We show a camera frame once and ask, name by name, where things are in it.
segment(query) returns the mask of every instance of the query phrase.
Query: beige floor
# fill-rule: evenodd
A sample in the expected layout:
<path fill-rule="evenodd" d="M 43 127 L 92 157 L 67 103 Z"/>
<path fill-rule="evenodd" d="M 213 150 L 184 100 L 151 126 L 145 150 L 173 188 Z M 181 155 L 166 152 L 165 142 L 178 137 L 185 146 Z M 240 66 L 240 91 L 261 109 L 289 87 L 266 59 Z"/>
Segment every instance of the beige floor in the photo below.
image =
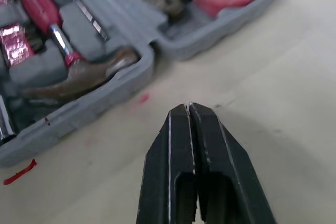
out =
<path fill-rule="evenodd" d="M 145 90 L 0 186 L 1 223 L 135 223 L 144 156 L 168 111 L 190 101 L 217 108 L 279 223 L 335 223 L 335 17 L 335 0 L 278 0 L 212 50 L 159 60 Z"/>

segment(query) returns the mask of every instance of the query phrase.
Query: gray plastic tool case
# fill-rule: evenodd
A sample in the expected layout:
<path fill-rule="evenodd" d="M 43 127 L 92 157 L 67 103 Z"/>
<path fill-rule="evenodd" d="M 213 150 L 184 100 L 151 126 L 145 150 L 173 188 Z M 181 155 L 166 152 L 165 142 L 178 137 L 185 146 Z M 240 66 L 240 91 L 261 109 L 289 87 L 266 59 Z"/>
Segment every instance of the gray plastic tool case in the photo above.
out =
<path fill-rule="evenodd" d="M 24 101 L 17 94 L 16 87 L 50 85 L 66 77 L 67 69 L 56 45 L 48 40 L 46 52 L 10 69 L 10 78 L 6 77 L 7 70 L 1 62 L 2 92 L 11 100 L 9 106 L 15 119 L 19 124 L 22 122 L 19 135 L 0 146 L 0 166 L 3 167 L 15 165 L 57 144 L 66 134 L 95 120 L 100 113 L 125 101 L 146 85 L 153 73 L 154 53 L 151 46 L 168 58 L 186 60 L 258 17 L 274 0 L 255 0 L 242 8 L 224 9 L 217 18 L 209 18 L 188 2 L 187 16 L 175 24 L 171 24 L 166 15 L 145 0 L 82 0 L 108 30 L 110 40 L 105 44 L 71 0 L 54 1 L 61 6 L 64 32 L 89 61 L 104 61 L 121 45 L 133 46 L 141 55 L 141 60 L 121 70 L 111 81 L 90 94 L 56 111 L 34 110 L 34 116 L 30 115 L 31 111 L 22 112 Z M 0 6 L 0 27 L 15 22 L 29 22 L 20 2 Z M 36 122 L 26 122 L 27 114 Z"/>
<path fill-rule="evenodd" d="M 9 72 L 0 55 L 2 94 L 8 100 L 8 106 L 20 129 L 15 139 L 0 146 L 1 167 L 15 165 L 57 144 L 66 134 L 92 122 L 113 105 L 127 100 L 150 81 L 153 73 L 153 49 L 131 23 L 123 20 L 118 8 L 104 9 L 104 6 L 109 5 L 108 0 L 94 3 L 100 6 L 94 9 L 94 15 L 101 20 L 110 36 L 104 44 L 72 1 L 55 0 L 55 2 L 61 3 L 62 6 L 60 13 L 64 20 L 62 26 L 64 32 L 89 61 L 103 61 L 122 45 L 133 46 L 141 59 L 136 64 L 119 71 L 100 88 L 53 111 L 55 109 L 28 109 L 17 93 L 17 87 L 46 86 L 66 78 L 66 66 L 53 41 L 46 42 L 45 52 L 11 67 Z M 0 6 L 0 27 L 12 23 L 24 25 L 28 22 L 29 19 L 19 1 Z"/>
<path fill-rule="evenodd" d="M 170 59 L 186 60 L 260 16 L 273 1 L 255 0 L 245 7 L 226 8 L 216 18 L 208 17 L 193 2 L 187 2 L 187 15 L 174 24 L 146 0 L 108 0 L 106 8 L 122 8 L 119 12 L 124 20 L 148 43 L 157 45 Z"/>

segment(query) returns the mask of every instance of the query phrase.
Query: red handle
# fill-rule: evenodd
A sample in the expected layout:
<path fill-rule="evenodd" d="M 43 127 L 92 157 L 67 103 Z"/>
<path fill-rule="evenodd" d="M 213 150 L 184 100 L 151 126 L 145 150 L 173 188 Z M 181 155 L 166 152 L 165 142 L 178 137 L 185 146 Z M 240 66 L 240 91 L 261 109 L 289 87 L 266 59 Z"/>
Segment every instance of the red handle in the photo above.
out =
<path fill-rule="evenodd" d="M 32 21 L 45 34 L 50 34 L 50 25 L 56 23 L 62 27 L 58 8 L 52 0 L 21 0 Z"/>

